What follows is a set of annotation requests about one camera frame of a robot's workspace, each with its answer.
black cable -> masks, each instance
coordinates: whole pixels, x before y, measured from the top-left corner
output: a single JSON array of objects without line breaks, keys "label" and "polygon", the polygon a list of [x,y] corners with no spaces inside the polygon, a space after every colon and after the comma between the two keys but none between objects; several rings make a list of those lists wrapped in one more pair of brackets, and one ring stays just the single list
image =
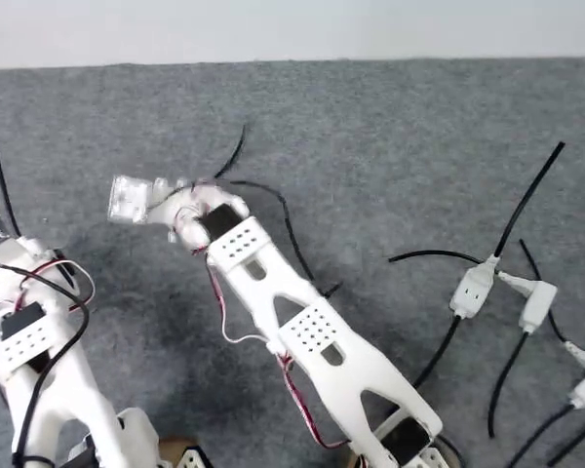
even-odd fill
[{"label": "black cable", "polygon": [[303,268],[305,275],[308,277],[308,279],[311,282],[314,282],[314,280],[315,280],[314,273],[312,273],[312,270],[310,269],[308,262],[305,261],[305,258],[303,257],[303,253],[301,252],[301,247],[299,246],[299,243],[296,240],[296,237],[294,236],[293,224],[291,222],[291,212],[289,211],[289,206],[288,206],[288,203],[286,202],[286,198],[284,198],[284,195],[282,195],[282,193],[278,192],[274,188],[271,188],[268,185],[265,185],[263,183],[252,182],[250,180],[226,180],[226,181],[232,185],[246,185],[248,187],[259,188],[259,189],[264,190],[265,192],[268,192],[271,195],[275,196],[280,201],[280,204],[282,204],[282,208],[284,209],[284,223],[286,224],[286,229],[289,233],[289,238],[291,239],[291,244],[292,244],[292,248],[294,249],[294,254],[297,257],[297,259],[299,260],[299,263],[301,264],[301,268]]},{"label": "black cable", "polygon": [[550,426],[555,424],[557,421],[562,419],[564,416],[570,414],[574,410],[573,405],[565,405],[561,410],[557,411],[555,414],[550,416],[546,419],[541,426],[537,428],[535,432],[526,440],[525,444],[516,452],[514,457],[510,460],[507,464],[507,468],[513,468],[516,464],[520,461],[520,459],[525,456],[525,453],[531,448],[531,446],[539,439],[539,437],[546,432]]},{"label": "black cable", "polygon": [[487,434],[491,439],[496,437],[496,435],[494,434],[494,416],[496,415],[496,407],[498,406],[500,392],[503,389],[503,384],[505,383],[507,375],[509,375],[509,371],[514,366],[516,359],[518,359],[518,355],[520,354],[520,351],[523,349],[523,346],[525,346],[527,338],[528,333],[526,331],[523,331],[523,334],[520,337],[520,341],[518,341],[518,344],[516,345],[514,351],[511,353],[511,356],[509,357],[509,361],[507,361],[507,364],[505,364],[503,371],[498,376],[498,380],[496,380],[496,384],[494,385],[494,391],[491,393],[491,399],[489,400],[489,407],[487,409]]},{"label": "black cable", "polygon": [[13,206],[11,206],[11,198],[9,197],[9,191],[7,190],[7,181],[4,178],[4,172],[2,171],[2,163],[1,162],[0,162],[0,190],[2,190],[2,198],[4,200],[4,205],[7,208],[7,214],[9,215],[9,219],[11,220],[11,226],[13,227],[13,232],[18,237],[21,237],[20,228],[18,227],[18,222],[16,221],[16,215],[13,212]]},{"label": "black cable", "polygon": [[232,156],[230,157],[230,159],[227,160],[227,162],[223,165],[223,167],[216,172],[216,174],[214,175],[214,178],[220,178],[225,173],[227,173],[230,169],[232,169],[232,166],[234,166],[234,164],[236,163],[236,160],[238,159],[238,157],[241,155],[241,152],[243,151],[243,146],[245,145],[246,133],[247,133],[247,124],[243,125],[243,130],[241,131],[241,139],[239,139],[238,144],[236,145],[236,149],[232,153]]},{"label": "black cable", "polygon": [[[523,248],[523,252],[526,255],[526,259],[528,260],[528,264],[530,268],[533,270],[533,274],[535,275],[535,279],[537,281],[542,279],[542,275],[539,273],[539,268],[537,268],[537,264],[535,263],[535,259],[533,255],[531,255],[530,250],[527,248],[527,244],[524,240],[520,240],[520,247]],[[566,336],[559,330],[559,326],[557,325],[557,321],[555,320],[555,316],[553,315],[553,309],[548,310],[548,322],[550,322],[550,326],[553,328],[553,332],[560,340],[561,343],[565,343],[567,341]]]},{"label": "black cable", "polygon": [[401,253],[388,258],[389,263],[395,263],[397,261],[405,260],[406,258],[412,258],[413,256],[424,256],[424,255],[444,255],[444,256],[455,256],[457,258],[463,258],[464,260],[472,261],[473,263],[482,263],[481,260],[475,258],[468,253],[461,253],[455,251],[439,251],[439,250],[426,250],[426,251],[413,251],[407,253]]},{"label": "black cable", "polygon": [[512,229],[514,228],[514,225],[516,224],[518,217],[520,217],[520,214],[525,209],[525,206],[527,205],[528,200],[530,200],[530,198],[533,196],[533,193],[537,189],[539,182],[541,182],[542,178],[544,178],[544,176],[546,176],[546,173],[548,173],[548,170],[553,165],[553,163],[557,160],[557,158],[559,157],[559,155],[561,154],[561,152],[565,146],[566,146],[566,144],[563,141],[560,141],[559,143],[557,143],[557,146],[555,147],[552,154],[548,157],[548,159],[544,163],[544,166],[542,167],[542,169],[539,170],[539,173],[537,173],[533,182],[530,183],[530,186],[526,190],[525,195],[523,196],[523,199],[520,201],[520,203],[518,204],[518,206],[514,210],[513,214],[509,218],[509,222],[505,226],[505,229],[503,230],[503,234],[500,236],[500,240],[498,241],[498,245],[496,246],[496,250],[494,250],[494,256],[499,257],[502,254],[503,249],[505,248],[505,244],[507,243],[507,239],[509,238],[509,234],[511,233]]},{"label": "black cable", "polygon": [[468,460],[466,460],[466,457],[459,450],[459,448],[457,448],[457,446],[453,442],[450,441],[450,439],[447,436],[443,436],[442,434],[438,434],[436,436],[436,439],[438,439],[440,442],[442,442],[445,446],[447,446],[449,449],[451,449],[454,452],[455,456],[457,457],[457,460],[459,461],[460,468],[467,468],[468,467]]},{"label": "black cable", "polygon": [[556,466],[560,461],[562,461],[566,456],[569,455],[571,451],[576,449],[583,441],[585,440],[585,427],[581,432],[579,432],[574,439],[572,439],[569,443],[567,443],[561,450],[557,452],[555,456],[553,456],[548,462],[546,466],[553,467]]},{"label": "black cable", "polygon": [[51,468],[56,468],[57,465],[55,465],[55,462],[46,458],[45,456],[39,456],[39,455],[28,455],[28,456],[23,456],[21,458],[22,461],[22,465],[25,465],[26,463],[28,463],[29,461],[36,461],[38,463],[45,463],[46,465],[50,466]]},{"label": "black cable", "polygon": [[438,364],[438,362],[440,361],[442,356],[445,354],[445,351],[449,347],[450,341],[452,340],[453,336],[455,335],[455,332],[457,331],[457,327],[459,326],[460,323],[461,323],[461,317],[459,317],[458,315],[455,315],[452,319],[452,323],[450,324],[450,328],[447,331],[447,335],[445,336],[445,339],[442,341],[442,344],[440,345],[440,347],[438,348],[436,353],[431,358],[431,361],[429,361],[429,364],[427,364],[425,369],[420,373],[418,378],[414,381],[414,383],[413,383],[414,388],[418,388],[420,385],[422,385],[425,382],[425,380],[427,380],[427,378],[429,377],[429,374],[431,373],[433,368]]},{"label": "black cable", "polygon": [[83,313],[83,320],[80,324],[79,329],[76,333],[67,341],[62,348],[57,352],[57,354],[48,362],[48,365],[43,369],[43,371],[39,374],[39,378],[35,382],[35,386],[32,389],[32,393],[30,395],[30,401],[28,402],[28,407],[26,408],[26,413],[23,418],[23,422],[21,423],[21,429],[19,431],[19,439],[16,451],[13,453],[12,456],[12,464],[15,468],[23,468],[25,464],[26,457],[24,456],[24,451],[26,449],[26,442],[28,440],[28,432],[30,431],[30,423],[32,421],[32,416],[35,412],[35,408],[37,406],[37,402],[41,395],[41,389],[43,387],[43,383],[48,377],[50,371],[54,368],[57,362],[62,358],[67,351],[69,351],[82,337],[87,326],[89,325],[89,308],[87,304],[85,304],[77,295],[71,293],[70,291],[66,290],[65,288],[53,283],[50,280],[47,280],[43,276],[39,276],[35,273],[32,273],[28,270],[24,270],[23,268],[18,268],[16,266],[5,265],[0,263],[0,268],[3,270],[12,271],[18,275],[24,276],[26,278],[34,279],[47,287],[53,289],[57,293],[60,293],[69,299],[71,299],[78,307],[82,310]]}]

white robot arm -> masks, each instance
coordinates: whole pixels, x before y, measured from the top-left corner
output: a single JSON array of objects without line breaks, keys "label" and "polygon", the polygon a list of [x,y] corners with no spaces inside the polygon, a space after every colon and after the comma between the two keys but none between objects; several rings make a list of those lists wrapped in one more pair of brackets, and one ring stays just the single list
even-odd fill
[{"label": "white robot arm", "polygon": [[[109,204],[111,220],[162,223],[170,240],[204,251],[209,269],[223,276],[253,317],[268,350],[286,369],[294,360],[310,377],[350,448],[374,468],[426,467],[425,456],[442,421],[401,373],[356,334],[314,286],[299,277],[245,202],[207,181],[171,187],[117,176]],[[303,307],[281,325],[274,307],[283,296]],[[335,354],[336,360],[329,358]],[[372,391],[399,406],[375,433],[361,394]],[[395,431],[396,449],[380,442]],[[436,466],[448,465],[439,456]]]},{"label": "white robot arm", "polygon": [[[82,346],[74,340],[86,322],[79,331],[67,322],[73,301],[7,269],[34,272],[76,296],[70,264],[35,240],[10,238],[0,221],[0,387],[15,428],[13,466],[57,466],[61,426],[78,419],[90,437],[72,450],[65,468],[172,468],[159,456],[158,435],[145,413],[126,409],[116,414],[99,393]],[[52,360],[56,364],[47,372]]]}]

red and white wire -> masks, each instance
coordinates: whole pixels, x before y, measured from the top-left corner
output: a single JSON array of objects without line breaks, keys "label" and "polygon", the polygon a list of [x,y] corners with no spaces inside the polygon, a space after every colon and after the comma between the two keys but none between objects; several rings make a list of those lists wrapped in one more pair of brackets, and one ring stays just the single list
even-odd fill
[{"label": "red and white wire", "polygon": [[214,296],[218,302],[219,309],[221,311],[221,334],[225,341],[237,344],[241,341],[245,341],[246,339],[259,339],[264,343],[268,343],[268,339],[266,339],[261,334],[246,334],[245,336],[241,336],[240,338],[231,338],[228,336],[227,331],[225,330],[227,324],[227,309],[225,307],[225,299],[223,297],[223,291],[221,290],[221,285],[218,282],[218,278],[216,277],[215,271],[211,268],[208,264],[208,256],[205,256],[206,259],[206,271],[208,271],[208,277],[211,280],[211,286],[213,287]]},{"label": "red and white wire", "polygon": [[324,449],[338,449],[339,447],[348,444],[349,441],[340,441],[330,444],[323,441],[321,433],[319,432],[319,429],[316,427],[316,423],[314,422],[314,418],[312,417],[310,410],[303,402],[301,392],[299,392],[297,388],[294,386],[293,378],[291,377],[290,373],[293,358],[289,357],[288,355],[285,356],[284,358],[278,356],[277,360],[278,363],[280,364],[280,367],[282,368],[282,373],[284,374],[284,381],[286,383],[286,387],[289,389],[292,399],[294,400],[296,406],[299,408],[299,412],[301,412],[301,416],[303,416],[305,425],[308,427],[310,434],[312,434],[314,442],[316,442],[319,446],[323,447]]},{"label": "red and white wire", "polygon": [[[76,269],[78,269],[83,275],[85,275],[85,277],[87,278],[87,280],[91,284],[91,293],[84,300],[85,304],[88,304],[96,296],[96,282],[94,281],[94,279],[91,276],[91,274],[87,270],[85,270],[79,263],[75,262],[74,260],[68,260],[68,259],[51,260],[51,261],[48,261],[47,263],[44,263],[41,266],[38,266],[34,270],[32,270],[32,273],[34,273],[35,275],[40,275],[41,273],[43,273],[44,271],[48,270],[49,268],[53,268],[55,266],[64,265],[64,264],[70,264],[70,265],[76,267]],[[19,288],[21,289],[21,293],[19,294],[19,296],[18,296],[18,298],[16,299],[16,302],[15,302],[14,308],[15,308],[16,311],[20,310],[21,307],[22,307],[22,305],[23,305],[23,298],[26,295],[26,288],[24,287],[24,283],[27,280],[29,280],[29,279],[30,278],[24,278],[19,283]],[[78,308],[78,305],[76,305],[76,304],[71,305],[71,306],[69,306],[69,311],[71,312],[73,310],[76,310],[77,308]]]}]

white wall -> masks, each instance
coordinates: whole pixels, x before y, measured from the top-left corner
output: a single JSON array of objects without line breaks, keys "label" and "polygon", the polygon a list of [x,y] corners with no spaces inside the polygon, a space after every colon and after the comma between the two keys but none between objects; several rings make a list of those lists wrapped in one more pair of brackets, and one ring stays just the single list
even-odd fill
[{"label": "white wall", "polygon": [[0,0],[0,68],[585,56],[585,0]]}]

gray carpet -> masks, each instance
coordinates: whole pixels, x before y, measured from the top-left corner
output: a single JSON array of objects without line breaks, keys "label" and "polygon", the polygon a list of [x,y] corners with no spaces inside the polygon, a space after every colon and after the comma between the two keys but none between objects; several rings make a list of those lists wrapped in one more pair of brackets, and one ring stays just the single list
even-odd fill
[{"label": "gray carpet", "polygon": [[[449,326],[465,264],[386,257],[418,248],[488,255],[558,140],[568,143],[524,212],[501,266],[530,275],[524,237],[560,288],[558,321],[585,346],[585,59],[413,60],[0,71],[0,139],[22,231],[64,247],[97,280],[84,345],[117,410],[163,436],[197,435],[217,467],[333,467],[314,446],[272,357],[228,345],[201,258],[165,229],[106,222],[114,174],[208,176],[243,123],[230,176],[279,187],[303,250],[342,316],[414,378]],[[270,197],[239,188],[297,265]],[[252,329],[228,292],[230,333]],[[520,336],[523,300],[496,285],[421,393],[475,467],[500,467],[583,375],[548,325],[509,376],[489,441],[491,387]],[[339,437],[307,379],[326,438]],[[381,403],[369,402],[376,418]],[[570,416],[523,466],[541,466],[585,422]],[[82,431],[74,424],[64,446]],[[0,403],[0,466],[12,428]],[[585,444],[564,466],[585,465]]]}]

